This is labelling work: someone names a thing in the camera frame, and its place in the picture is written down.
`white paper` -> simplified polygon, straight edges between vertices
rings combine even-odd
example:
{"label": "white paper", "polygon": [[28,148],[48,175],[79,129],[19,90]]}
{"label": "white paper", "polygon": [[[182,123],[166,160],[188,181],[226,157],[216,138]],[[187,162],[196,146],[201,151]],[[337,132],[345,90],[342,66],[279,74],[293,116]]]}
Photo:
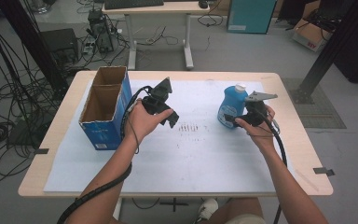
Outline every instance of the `white paper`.
{"label": "white paper", "polygon": [[[132,93],[161,80],[131,80]],[[123,193],[273,193],[268,167],[246,131],[230,130],[217,120],[224,89],[237,81],[172,81],[166,104],[179,115],[171,129],[159,125],[140,145]],[[264,92],[245,82],[247,91]],[[114,151],[97,151],[79,124],[90,84],[58,148],[46,192],[81,192]],[[293,172],[290,160],[289,170]]]}

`metal stand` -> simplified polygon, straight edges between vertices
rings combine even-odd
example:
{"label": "metal stand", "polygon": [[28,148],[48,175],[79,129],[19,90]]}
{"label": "metal stand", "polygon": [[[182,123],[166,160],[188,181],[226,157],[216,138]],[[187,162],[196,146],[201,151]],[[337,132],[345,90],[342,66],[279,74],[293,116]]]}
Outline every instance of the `metal stand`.
{"label": "metal stand", "polygon": [[339,51],[348,43],[357,26],[358,1],[354,1],[298,89],[290,92],[294,103],[313,103],[310,95],[336,59]]}
{"label": "metal stand", "polygon": [[184,53],[186,59],[186,68],[187,70],[191,70],[194,68],[193,58],[191,56],[191,47],[190,47],[190,14],[189,13],[141,13],[141,14],[125,14],[125,20],[127,23],[127,30],[129,31],[129,44],[130,44],[130,56],[128,63],[128,70],[135,70],[135,62],[136,62],[136,47],[137,43],[133,38],[132,28],[134,24],[137,26],[147,26],[147,25],[177,25],[183,24],[186,27],[186,35],[183,40],[184,44]]}

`open cardboard box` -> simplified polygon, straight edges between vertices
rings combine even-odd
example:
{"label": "open cardboard box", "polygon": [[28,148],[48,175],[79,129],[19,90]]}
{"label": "open cardboard box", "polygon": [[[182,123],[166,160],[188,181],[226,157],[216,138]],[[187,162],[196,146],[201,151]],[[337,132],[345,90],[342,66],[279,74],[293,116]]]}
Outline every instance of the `open cardboard box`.
{"label": "open cardboard box", "polygon": [[319,5],[320,1],[311,2],[305,5],[303,19],[297,23],[295,26],[295,33],[293,34],[293,39],[295,41],[315,52],[321,50],[332,35],[321,27],[305,20],[313,10],[319,7]]}
{"label": "open cardboard box", "polygon": [[97,150],[117,149],[120,126],[132,97],[126,67],[100,67],[92,81],[79,124]]}

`gray floor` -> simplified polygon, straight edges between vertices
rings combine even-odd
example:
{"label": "gray floor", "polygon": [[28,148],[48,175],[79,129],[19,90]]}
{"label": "gray floor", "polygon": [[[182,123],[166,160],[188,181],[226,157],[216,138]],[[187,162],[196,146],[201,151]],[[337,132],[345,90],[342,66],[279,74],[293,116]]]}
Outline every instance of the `gray floor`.
{"label": "gray floor", "polygon": [[[229,34],[223,22],[220,26],[204,27],[196,18],[192,20],[191,46],[195,68],[192,71],[273,72],[281,77],[303,78],[318,54],[291,39],[293,31],[285,31],[284,22],[272,22],[267,35]],[[42,30],[72,27],[77,37],[86,35],[85,24],[39,24]],[[154,35],[158,27],[143,28],[136,37],[141,42]],[[0,32],[14,48],[20,49],[18,38],[7,21],[0,17]],[[164,36],[183,37],[181,30],[167,27]],[[180,45],[168,46],[164,40],[153,47],[140,47],[137,70],[186,70]],[[125,64],[126,54],[115,64]],[[96,69],[102,64],[93,63]],[[6,84],[0,72],[0,87]],[[307,129],[322,164],[333,169],[330,177],[334,194],[314,198],[331,223],[358,223],[358,84],[352,84],[333,65],[320,83],[328,99],[342,118],[347,129]],[[8,105],[1,104],[0,111]],[[8,152],[4,166],[18,161],[14,152]],[[0,223],[54,223],[73,199],[22,198],[17,190],[24,173],[8,177],[0,182]],[[171,198],[160,199],[170,202]],[[141,206],[156,201],[138,199]],[[142,210],[131,199],[124,201],[121,219],[129,223],[191,223],[202,199],[181,198],[179,202],[189,206],[156,205]],[[271,223],[277,209],[275,198],[260,199],[267,223]],[[286,223],[284,217],[280,223]]]}

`wrist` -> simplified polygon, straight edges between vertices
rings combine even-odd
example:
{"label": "wrist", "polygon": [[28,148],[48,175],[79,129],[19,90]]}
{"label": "wrist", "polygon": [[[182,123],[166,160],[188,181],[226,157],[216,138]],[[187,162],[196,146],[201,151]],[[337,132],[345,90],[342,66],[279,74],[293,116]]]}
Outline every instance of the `wrist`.
{"label": "wrist", "polygon": [[275,150],[274,146],[268,146],[268,147],[259,147],[261,154],[263,156],[274,156],[278,155],[277,151]]}
{"label": "wrist", "polygon": [[135,134],[129,134],[129,135],[125,135],[125,137],[123,138],[123,140],[120,143],[120,147],[119,148],[127,148],[130,149],[131,151],[135,152],[136,149],[138,148],[138,146],[141,144],[140,139],[136,139]]}

